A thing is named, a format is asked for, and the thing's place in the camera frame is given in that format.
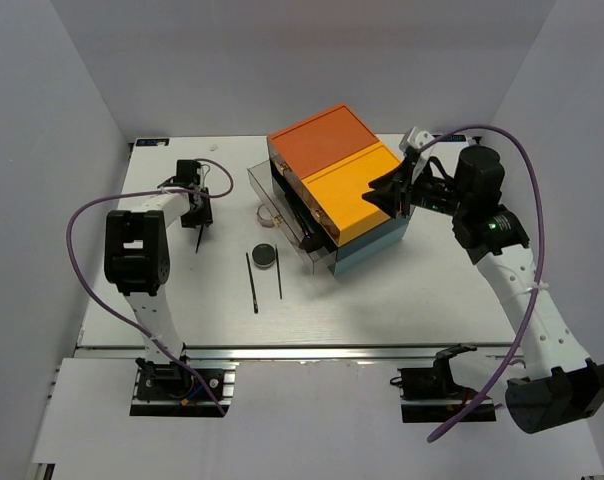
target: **transparent drawer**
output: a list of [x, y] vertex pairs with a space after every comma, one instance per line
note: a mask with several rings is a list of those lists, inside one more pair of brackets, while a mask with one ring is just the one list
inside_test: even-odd
[[335, 263], [335, 252], [329, 252], [325, 247], [311, 253], [300, 248], [304, 232], [295, 219], [293, 210], [282, 195], [278, 195], [273, 187], [270, 161], [266, 160], [248, 169], [249, 181], [255, 193], [267, 208], [276, 226], [284, 233], [289, 243], [298, 253], [311, 273], [320, 268], [330, 267]]

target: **black disc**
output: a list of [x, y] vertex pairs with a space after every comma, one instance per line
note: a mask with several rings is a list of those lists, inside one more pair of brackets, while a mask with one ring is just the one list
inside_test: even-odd
[[253, 263], [258, 268], [269, 268], [275, 263], [275, 249], [268, 243], [261, 243], [257, 245], [253, 252]]

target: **yellow panel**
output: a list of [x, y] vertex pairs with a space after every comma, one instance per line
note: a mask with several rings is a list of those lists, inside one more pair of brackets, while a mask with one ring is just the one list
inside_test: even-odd
[[376, 206], [362, 200], [370, 191], [369, 182], [397, 167], [400, 161], [381, 142], [360, 150], [305, 178], [302, 183], [319, 204], [316, 212], [338, 246], [389, 219]]

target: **wall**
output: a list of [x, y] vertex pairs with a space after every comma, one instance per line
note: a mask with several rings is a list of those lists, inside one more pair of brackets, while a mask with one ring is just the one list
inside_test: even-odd
[[341, 101], [378, 132], [488, 121], [553, 3], [53, 0], [129, 140], [264, 134]]
[[[494, 123], [529, 149], [547, 224], [545, 278], [567, 324], [604, 363], [604, 1], [556, 4]], [[532, 231], [526, 172], [515, 154], [505, 157], [506, 201]], [[604, 406], [590, 426], [604, 465]]]
[[[66, 221], [118, 188], [126, 158], [49, 1], [0, 0], [0, 480], [24, 477], [55, 368], [80, 327], [85, 296], [66, 258]], [[102, 218], [78, 228], [85, 266], [97, 265]]]

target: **orange lid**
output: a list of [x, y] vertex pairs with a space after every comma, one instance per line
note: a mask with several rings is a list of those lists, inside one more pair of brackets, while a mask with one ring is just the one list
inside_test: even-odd
[[271, 134], [268, 139], [300, 180], [378, 141], [344, 104]]

